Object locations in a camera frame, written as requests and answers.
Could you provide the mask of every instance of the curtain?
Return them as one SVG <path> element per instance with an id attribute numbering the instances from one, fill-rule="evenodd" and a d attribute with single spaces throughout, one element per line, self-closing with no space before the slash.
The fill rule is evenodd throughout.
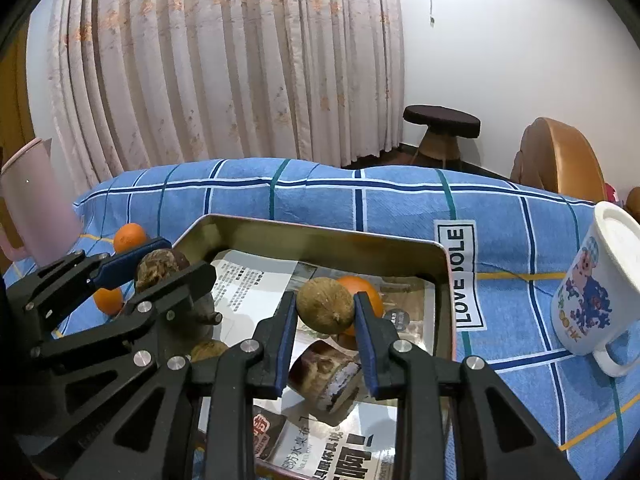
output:
<path id="1" fill-rule="evenodd" d="M 397 146 L 399 0 L 55 0 L 54 124 L 76 191 L 122 171 Z"/>

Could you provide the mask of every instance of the black stool seat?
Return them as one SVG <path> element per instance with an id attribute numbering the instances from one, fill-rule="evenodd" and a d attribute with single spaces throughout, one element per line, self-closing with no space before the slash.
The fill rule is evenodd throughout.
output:
<path id="1" fill-rule="evenodd" d="M 480 119 L 443 106 L 411 105 L 402 118 L 408 123 L 426 124 L 429 132 L 475 139 L 480 135 Z"/>

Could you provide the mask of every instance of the black sticker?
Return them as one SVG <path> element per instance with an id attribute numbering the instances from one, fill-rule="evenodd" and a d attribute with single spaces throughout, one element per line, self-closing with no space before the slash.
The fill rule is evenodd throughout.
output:
<path id="1" fill-rule="evenodd" d="M 398 332 L 404 332 L 404 329 L 411 322 L 409 314 L 401 308 L 392 308 L 391 310 L 387 310 L 383 318 L 388 319 L 393 323 Z"/>

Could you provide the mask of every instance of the white wall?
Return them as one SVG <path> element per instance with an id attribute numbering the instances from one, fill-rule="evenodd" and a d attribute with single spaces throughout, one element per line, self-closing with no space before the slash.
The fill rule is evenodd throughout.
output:
<path id="1" fill-rule="evenodd" d="M 27 35 L 27 93 L 29 95 L 29 108 L 31 121 L 36 137 L 51 139 L 51 165 L 60 186 L 66 193 L 66 197 L 72 200 L 76 197 L 74 184 L 71 180 L 68 164 L 62 152 L 60 139 L 53 126 L 51 112 L 51 97 L 49 94 L 49 81 L 47 74 L 47 38 L 49 19 L 53 0 L 41 0 L 31 13 L 29 20 L 29 32 Z"/>
<path id="2" fill-rule="evenodd" d="M 620 198 L 640 185 L 640 50 L 606 0 L 400 0 L 405 105 L 471 113 L 462 159 L 511 173 L 525 127 L 578 128 Z M 404 124 L 418 145 L 424 128 Z"/>

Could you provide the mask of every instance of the yellow stripe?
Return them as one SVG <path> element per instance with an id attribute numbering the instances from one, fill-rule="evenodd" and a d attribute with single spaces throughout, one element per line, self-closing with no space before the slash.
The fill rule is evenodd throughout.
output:
<path id="1" fill-rule="evenodd" d="M 640 400 L 640 394 L 637 394 L 628 403 L 626 403 L 622 407 L 620 407 L 620 413 L 625 413 L 626 410 L 631 408 L 636 402 L 638 402 L 638 400 Z M 574 436 L 571 440 L 569 440 L 565 444 L 562 444 L 562 446 L 560 446 L 560 448 L 559 448 L 560 451 L 564 451 L 566 449 L 569 449 L 569 448 L 575 446 L 576 444 L 578 444 L 579 442 L 582 442 L 585 438 L 587 438 L 588 436 L 591 436 L 592 434 L 594 434 L 596 431 L 600 430 L 601 428 L 604 428 L 604 426 L 606 426 L 610 422 L 613 422 L 614 420 L 616 420 L 616 414 L 612 413 L 607 418 L 604 418 L 603 420 L 601 420 L 599 423 L 591 426 L 588 430 L 583 431 L 580 435 Z"/>
<path id="2" fill-rule="evenodd" d="M 512 280 L 520 278 L 526 282 L 534 280 L 562 280 L 565 272 L 541 272 L 540 274 L 518 274 L 516 272 L 476 272 L 478 280 Z"/>
<path id="3" fill-rule="evenodd" d="M 90 235 L 90 234 L 84 234 L 84 235 L 80 235 L 81 238 L 89 238 L 89 240 L 101 240 L 103 242 L 109 242 L 110 244 L 113 244 L 113 239 L 112 238 L 100 238 L 98 236 L 94 236 L 94 235 Z"/>
<path id="4" fill-rule="evenodd" d="M 15 269 L 15 273 L 18 275 L 18 278 L 22 278 L 22 273 L 20 272 L 20 269 L 18 269 L 18 266 L 15 264 L 15 262 L 11 262 L 11 266 Z"/>

